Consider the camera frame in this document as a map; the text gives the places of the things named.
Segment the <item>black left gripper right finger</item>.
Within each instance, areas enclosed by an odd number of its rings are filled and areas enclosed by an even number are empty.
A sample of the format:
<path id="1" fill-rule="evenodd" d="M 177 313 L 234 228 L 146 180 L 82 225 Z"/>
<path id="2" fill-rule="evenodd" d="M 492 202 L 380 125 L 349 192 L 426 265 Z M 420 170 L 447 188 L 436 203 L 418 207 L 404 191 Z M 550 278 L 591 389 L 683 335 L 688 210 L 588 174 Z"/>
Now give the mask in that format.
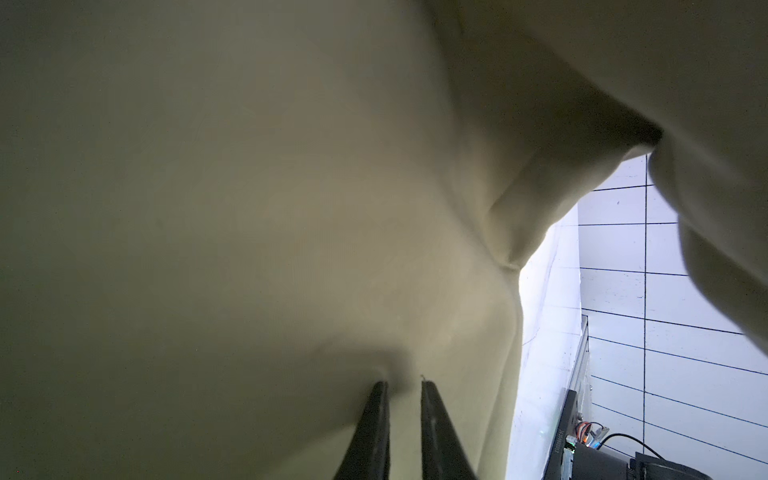
<path id="1" fill-rule="evenodd" d="M 424 480 L 475 480 L 436 384 L 421 382 L 421 463 Z"/>

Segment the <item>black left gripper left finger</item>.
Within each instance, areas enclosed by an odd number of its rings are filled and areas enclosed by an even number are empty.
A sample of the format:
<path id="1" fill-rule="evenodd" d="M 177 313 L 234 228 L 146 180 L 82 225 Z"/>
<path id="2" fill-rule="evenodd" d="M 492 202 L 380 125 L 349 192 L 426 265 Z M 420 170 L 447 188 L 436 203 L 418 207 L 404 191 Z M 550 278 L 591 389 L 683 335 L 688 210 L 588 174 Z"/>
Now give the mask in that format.
<path id="1" fill-rule="evenodd" d="M 388 383 L 374 384 L 334 480 L 386 480 L 390 470 Z"/>

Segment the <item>olive green skirt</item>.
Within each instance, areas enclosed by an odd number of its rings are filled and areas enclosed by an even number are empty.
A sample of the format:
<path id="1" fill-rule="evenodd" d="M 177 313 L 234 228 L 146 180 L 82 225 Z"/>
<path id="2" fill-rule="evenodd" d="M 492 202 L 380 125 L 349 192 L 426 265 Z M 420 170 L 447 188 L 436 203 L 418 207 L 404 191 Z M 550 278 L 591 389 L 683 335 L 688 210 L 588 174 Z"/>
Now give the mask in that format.
<path id="1" fill-rule="evenodd" d="M 763 1 L 5 1 L 1 475 L 505 476 L 519 279 L 634 153 L 767 346 Z"/>

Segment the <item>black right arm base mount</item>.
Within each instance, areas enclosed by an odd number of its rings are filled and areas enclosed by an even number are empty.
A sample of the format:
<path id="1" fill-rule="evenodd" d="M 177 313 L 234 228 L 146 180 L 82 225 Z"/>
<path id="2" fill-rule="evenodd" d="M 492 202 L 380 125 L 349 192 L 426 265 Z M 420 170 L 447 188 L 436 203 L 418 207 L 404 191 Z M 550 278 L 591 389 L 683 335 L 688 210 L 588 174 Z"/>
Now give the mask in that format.
<path id="1" fill-rule="evenodd" d="M 710 476 L 654 455 L 636 452 L 628 459 L 587 446 L 575 436 L 577 392 L 567 390 L 542 479 L 695 480 Z"/>

